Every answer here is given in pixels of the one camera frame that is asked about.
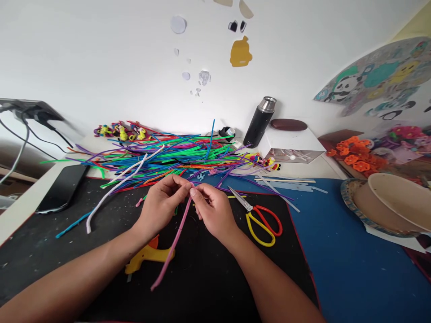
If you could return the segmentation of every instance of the black thermos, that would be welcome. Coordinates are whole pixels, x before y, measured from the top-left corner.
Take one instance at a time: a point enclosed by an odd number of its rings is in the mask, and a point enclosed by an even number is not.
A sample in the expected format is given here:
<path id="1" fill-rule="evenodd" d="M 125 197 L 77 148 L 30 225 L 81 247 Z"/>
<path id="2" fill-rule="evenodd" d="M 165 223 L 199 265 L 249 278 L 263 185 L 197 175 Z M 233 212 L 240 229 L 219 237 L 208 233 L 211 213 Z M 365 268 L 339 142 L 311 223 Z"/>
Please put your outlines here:
<path id="1" fill-rule="evenodd" d="M 254 148 L 259 144 L 264 135 L 266 126 L 274 114 L 276 102 L 277 100 L 273 97 L 266 96 L 257 106 L 244 138 L 244 146 L 250 145 L 250 148 Z"/>

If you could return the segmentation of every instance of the white wall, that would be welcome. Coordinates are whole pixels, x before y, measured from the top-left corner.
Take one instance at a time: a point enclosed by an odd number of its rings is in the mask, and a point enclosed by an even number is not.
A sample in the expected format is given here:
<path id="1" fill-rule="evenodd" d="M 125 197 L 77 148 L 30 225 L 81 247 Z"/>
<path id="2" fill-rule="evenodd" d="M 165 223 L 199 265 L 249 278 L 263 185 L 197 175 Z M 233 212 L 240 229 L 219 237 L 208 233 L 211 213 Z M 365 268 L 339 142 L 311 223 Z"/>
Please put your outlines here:
<path id="1" fill-rule="evenodd" d="M 265 95 L 279 100 L 279 117 L 305 120 L 317 136 L 345 127 L 367 131 L 378 120 L 364 122 L 359 113 L 339 118 L 341 106 L 312 99 L 345 66 L 388 42 L 426 2 L 246 0 L 255 14 L 244 32 L 253 60 L 233 68 L 230 49 L 243 34 L 227 25 L 243 19 L 239 0 L 231 8 L 211 0 L 2 0 L 0 96 L 44 100 L 82 134 L 118 119 L 199 133 L 209 131 L 215 118 L 245 132 Z M 177 14 L 188 24 L 182 35 L 169 25 Z M 202 69 L 212 78 L 198 98 L 189 91 L 200 87 Z M 188 82 L 181 78 L 185 70 L 192 75 Z M 428 93 L 430 86 L 422 90 Z M 25 135 L 10 112 L 1 118 Z M 18 142 L 0 131 L 3 142 Z"/>

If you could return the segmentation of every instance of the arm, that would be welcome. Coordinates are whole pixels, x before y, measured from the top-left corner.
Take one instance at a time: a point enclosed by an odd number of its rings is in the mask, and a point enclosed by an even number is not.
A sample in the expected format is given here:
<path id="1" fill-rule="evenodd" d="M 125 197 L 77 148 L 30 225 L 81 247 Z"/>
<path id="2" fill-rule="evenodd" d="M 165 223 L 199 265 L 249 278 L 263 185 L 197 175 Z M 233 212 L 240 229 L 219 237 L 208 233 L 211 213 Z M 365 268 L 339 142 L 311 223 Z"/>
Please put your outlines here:
<path id="1" fill-rule="evenodd" d="M 135 225 L 42 277 L 0 308 L 1 322 L 73 322 L 172 218 L 190 183 L 171 175 L 154 185 Z"/>
<path id="2" fill-rule="evenodd" d="M 209 232 L 237 260 L 263 322 L 325 322 L 304 292 L 238 228 L 226 194 L 201 184 L 190 195 Z"/>

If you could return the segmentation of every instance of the power outlet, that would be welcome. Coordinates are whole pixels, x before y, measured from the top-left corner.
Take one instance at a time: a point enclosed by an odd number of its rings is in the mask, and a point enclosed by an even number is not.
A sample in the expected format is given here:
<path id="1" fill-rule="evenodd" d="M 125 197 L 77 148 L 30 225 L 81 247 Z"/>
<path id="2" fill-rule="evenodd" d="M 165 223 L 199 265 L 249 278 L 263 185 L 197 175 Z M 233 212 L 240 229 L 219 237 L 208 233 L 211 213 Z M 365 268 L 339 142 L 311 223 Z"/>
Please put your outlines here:
<path id="1" fill-rule="evenodd" d="M 26 111 L 25 119 L 34 119 L 36 112 L 44 112 L 43 115 L 47 120 L 64 121 L 64 118 L 44 101 L 0 98 L 0 105 L 3 111 L 14 110 L 18 118 L 21 118 L 24 111 Z"/>

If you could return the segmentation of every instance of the sticker poster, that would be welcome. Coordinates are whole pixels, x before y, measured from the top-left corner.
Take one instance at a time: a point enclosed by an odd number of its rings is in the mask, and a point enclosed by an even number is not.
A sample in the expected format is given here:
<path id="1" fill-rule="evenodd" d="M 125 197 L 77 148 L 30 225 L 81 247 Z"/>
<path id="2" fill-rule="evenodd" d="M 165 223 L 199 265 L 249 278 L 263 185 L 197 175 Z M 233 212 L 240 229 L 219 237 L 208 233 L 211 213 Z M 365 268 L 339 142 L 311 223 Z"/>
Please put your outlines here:
<path id="1" fill-rule="evenodd" d="M 348 66 L 314 100 L 344 105 L 342 116 L 346 117 L 365 103 L 383 98 L 385 102 L 371 112 L 381 113 L 405 104 L 429 79 L 431 39 L 404 39 L 385 45 Z"/>

